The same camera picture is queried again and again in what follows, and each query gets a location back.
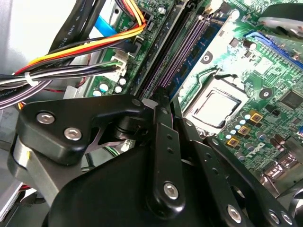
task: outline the blue cable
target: blue cable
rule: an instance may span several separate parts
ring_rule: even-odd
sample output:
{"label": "blue cable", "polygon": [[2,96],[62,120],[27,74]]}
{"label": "blue cable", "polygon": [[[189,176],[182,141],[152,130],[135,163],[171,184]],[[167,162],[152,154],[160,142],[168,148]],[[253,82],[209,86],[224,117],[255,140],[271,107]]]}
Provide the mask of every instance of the blue cable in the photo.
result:
{"label": "blue cable", "polygon": [[98,31],[103,36],[111,36],[117,34],[115,29],[113,29],[101,16],[98,17],[95,28],[98,29]]}

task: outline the green circuit board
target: green circuit board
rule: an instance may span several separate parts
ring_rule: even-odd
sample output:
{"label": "green circuit board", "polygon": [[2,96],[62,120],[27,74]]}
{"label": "green circuit board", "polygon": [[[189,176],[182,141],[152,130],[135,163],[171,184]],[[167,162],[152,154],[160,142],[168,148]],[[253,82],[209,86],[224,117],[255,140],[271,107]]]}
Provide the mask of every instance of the green circuit board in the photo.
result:
{"label": "green circuit board", "polygon": [[[150,49],[154,39],[156,38],[159,29],[164,23],[168,12],[172,9],[174,5],[174,0],[159,0],[159,1],[136,0],[135,2],[140,7],[141,11],[148,12],[148,14],[150,14],[150,16],[152,17],[151,18],[152,24],[148,24],[147,26],[149,26],[150,29],[149,28],[145,29],[144,32],[139,35],[140,39],[142,40],[142,46],[140,47],[140,50],[137,53],[137,55],[135,57],[131,55],[128,57],[127,73],[125,76],[128,82],[123,86],[123,90],[121,94],[125,94],[128,92],[129,86],[131,85],[131,82],[135,77],[143,59],[145,58],[148,50]],[[160,14],[158,12],[159,7],[164,7],[166,9],[166,13]],[[125,13],[122,13],[117,24],[118,25],[115,28],[115,30],[119,33],[128,30],[133,25],[133,22]],[[114,54],[115,54],[115,50],[113,49],[107,50],[103,58],[103,61],[110,61]],[[103,95],[114,94],[114,88],[115,85],[117,85],[117,83],[103,76],[98,76],[95,77],[87,96],[88,97],[93,96],[93,92],[95,90],[99,90],[99,85],[104,81],[106,81],[106,84],[108,85],[109,89],[107,92],[103,92]]]}
{"label": "green circuit board", "polygon": [[[258,22],[260,15],[269,5],[287,2],[303,3],[303,1],[227,0],[227,2],[230,3],[232,9],[239,10],[240,17],[235,21],[230,20],[224,27],[222,37],[211,43],[208,51],[212,53],[213,60],[206,65],[199,62],[194,67],[179,93],[179,100],[181,108],[185,109],[198,91],[203,89],[203,83],[209,76],[207,72],[214,67],[222,69],[225,74],[238,75],[244,83],[247,95],[250,97],[239,115],[243,110],[248,112],[255,110],[260,113],[263,119],[259,123],[252,121],[246,123],[245,126],[250,130],[249,133],[246,136],[237,133],[233,137],[239,143],[235,147],[228,147],[233,153],[241,151],[244,154],[246,158],[243,163],[248,169],[262,171],[281,153],[269,143],[269,139],[275,134],[279,133],[284,138],[294,136],[298,140],[303,139],[297,135],[303,124],[303,105],[299,104],[296,108],[290,108],[281,102],[289,92],[291,92],[290,94],[295,92],[299,96],[303,96],[303,77],[302,71],[298,67],[261,42],[255,41],[258,46],[255,50],[250,51],[250,56],[248,56],[247,49],[242,45],[243,36],[249,31],[270,33]],[[239,41],[238,45],[230,45],[233,38]],[[289,40],[280,40],[280,42],[283,49],[294,52],[299,59],[301,58],[302,43]],[[268,98],[261,98],[260,92],[265,88],[269,88],[272,95]],[[265,108],[268,104],[275,106],[280,114],[275,116],[270,113]],[[226,128],[218,135],[218,138],[223,140],[224,143],[228,142],[223,136]],[[264,141],[261,141],[256,135],[258,131],[266,134],[267,138]],[[256,148],[260,147],[256,154],[249,155],[250,152],[244,146],[248,142]]]}

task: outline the white logo on board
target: white logo on board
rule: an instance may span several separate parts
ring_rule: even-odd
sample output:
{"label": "white logo on board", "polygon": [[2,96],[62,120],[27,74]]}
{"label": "white logo on board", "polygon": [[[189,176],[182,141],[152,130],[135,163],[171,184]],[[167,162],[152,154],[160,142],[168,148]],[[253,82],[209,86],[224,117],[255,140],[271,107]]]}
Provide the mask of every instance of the white logo on board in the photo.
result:
{"label": "white logo on board", "polygon": [[257,145],[257,147],[253,150],[253,151],[251,151],[250,153],[248,153],[248,155],[246,156],[246,157],[252,157],[252,155],[255,155],[257,152],[259,152],[260,151],[260,149],[261,148],[263,148],[265,146],[265,143],[259,143],[258,145]]}

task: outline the capacitor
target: capacitor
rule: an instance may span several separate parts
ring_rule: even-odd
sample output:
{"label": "capacitor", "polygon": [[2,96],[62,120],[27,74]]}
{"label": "capacitor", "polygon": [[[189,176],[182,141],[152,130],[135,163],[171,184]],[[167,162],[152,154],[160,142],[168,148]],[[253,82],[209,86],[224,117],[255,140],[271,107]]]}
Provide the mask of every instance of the capacitor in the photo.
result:
{"label": "capacitor", "polygon": [[100,84],[99,86],[100,91],[107,92],[108,91],[108,85],[105,83]]}
{"label": "capacitor", "polygon": [[252,143],[245,143],[244,146],[249,151],[254,151],[254,149],[255,149],[255,147]]}
{"label": "capacitor", "polygon": [[159,13],[159,14],[162,14],[162,15],[166,14],[166,9],[165,9],[165,7],[164,7],[164,6],[160,6],[160,7],[158,8],[158,13]]}
{"label": "capacitor", "polygon": [[283,139],[282,136],[280,136],[280,134],[274,135],[274,138],[279,144],[281,144],[281,145],[285,144],[285,140]]}
{"label": "capacitor", "polygon": [[244,40],[244,41],[243,41],[243,46],[244,46],[246,49],[253,51],[253,50],[256,49],[257,44],[254,43],[254,42],[252,42],[252,41],[249,41],[249,40]]}
{"label": "capacitor", "polygon": [[102,95],[102,93],[100,91],[94,91],[93,92],[94,97],[98,97],[98,96],[101,96],[101,95]]}
{"label": "capacitor", "polygon": [[235,135],[237,133],[237,131],[232,126],[228,126],[227,130],[231,135]]}
{"label": "capacitor", "polygon": [[277,149],[280,149],[281,148],[281,145],[274,139],[274,138],[271,138],[269,140],[269,142]]}
{"label": "capacitor", "polygon": [[246,123],[246,120],[243,119],[241,116],[237,117],[236,120],[240,125],[245,125],[245,123]]}
{"label": "capacitor", "polygon": [[259,140],[266,140],[267,135],[263,131],[258,131],[256,133],[256,136],[258,137]]}
{"label": "capacitor", "polygon": [[247,111],[242,111],[241,112],[241,116],[245,119],[245,120],[249,120],[251,118],[251,115],[247,112]]}
{"label": "capacitor", "polygon": [[126,79],[124,79],[124,78],[121,78],[121,79],[119,79],[119,84],[120,85],[125,85],[126,84]]}
{"label": "capacitor", "polygon": [[122,91],[122,88],[120,86],[115,87],[115,92],[119,94]]}
{"label": "capacitor", "polygon": [[225,131],[223,133],[224,137],[227,139],[227,140],[230,140],[232,138],[232,135],[228,132],[228,131]]}
{"label": "capacitor", "polygon": [[239,130],[241,128],[241,125],[238,122],[232,123],[232,126],[234,127],[235,130]]}
{"label": "capacitor", "polygon": [[241,151],[238,151],[235,153],[235,156],[237,157],[238,160],[240,161],[244,161],[245,160],[245,156]]}

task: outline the white connector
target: white connector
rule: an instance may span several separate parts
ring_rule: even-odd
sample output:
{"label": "white connector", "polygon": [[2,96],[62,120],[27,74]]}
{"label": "white connector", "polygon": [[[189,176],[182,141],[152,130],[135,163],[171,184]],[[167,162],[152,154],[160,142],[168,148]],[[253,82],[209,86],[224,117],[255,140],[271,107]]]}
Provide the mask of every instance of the white connector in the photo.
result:
{"label": "white connector", "polygon": [[121,65],[118,65],[120,69],[117,70],[121,76],[125,76],[126,69],[127,69],[127,60],[128,60],[128,54],[123,51],[117,51],[115,55],[111,58],[111,61],[118,61],[121,63]]}

